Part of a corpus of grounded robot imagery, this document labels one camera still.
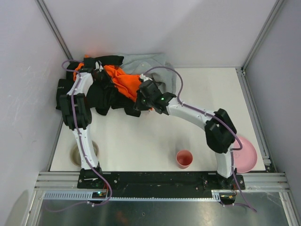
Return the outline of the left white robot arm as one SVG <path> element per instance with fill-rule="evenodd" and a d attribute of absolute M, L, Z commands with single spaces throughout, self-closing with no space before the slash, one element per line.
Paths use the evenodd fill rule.
<path fill-rule="evenodd" d="M 67 94 L 59 97 L 59 104 L 65 125 L 75 136 L 80 155 L 80 166 L 84 170 L 96 170 L 100 167 L 95 154 L 90 133 L 92 113 L 87 102 L 87 93 L 95 80 L 104 72 L 102 63 L 91 57 L 84 57 L 79 69 L 65 69 L 74 72 L 75 82 Z"/>

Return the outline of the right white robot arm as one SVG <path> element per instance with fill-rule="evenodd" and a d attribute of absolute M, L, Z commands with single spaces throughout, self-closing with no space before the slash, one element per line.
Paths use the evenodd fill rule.
<path fill-rule="evenodd" d="M 237 139 L 237 130 L 228 113 L 221 108 L 215 112 L 198 109 L 185 104 L 173 93 L 162 93 L 152 79 L 140 78 L 139 81 L 141 84 L 134 108 L 153 109 L 159 114 L 175 116 L 201 128 L 208 147 L 215 153 L 217 174 L 231 178 L 235 171 L 231 151 Z"/>

